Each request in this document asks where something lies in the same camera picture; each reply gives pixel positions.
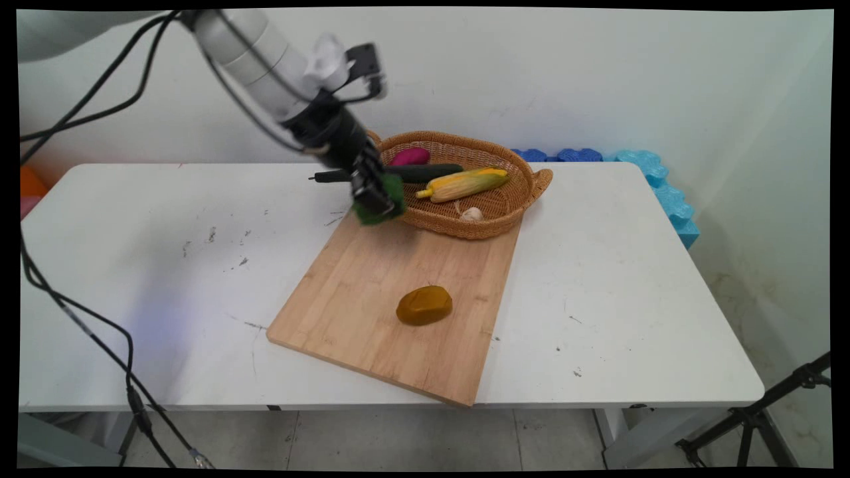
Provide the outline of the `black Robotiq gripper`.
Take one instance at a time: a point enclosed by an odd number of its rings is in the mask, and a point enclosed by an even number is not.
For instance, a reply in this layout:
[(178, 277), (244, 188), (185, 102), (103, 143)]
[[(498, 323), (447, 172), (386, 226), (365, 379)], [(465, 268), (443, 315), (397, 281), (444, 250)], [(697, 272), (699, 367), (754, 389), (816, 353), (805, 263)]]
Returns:
[(357, 218), (396, 218), (403, 200), (400, 175), (380, 160), (374, 141), (348, 106), (330, 92), (317, 97), (282, 122), (282, 126), (319, 162), (351, 175), (353, 212)]

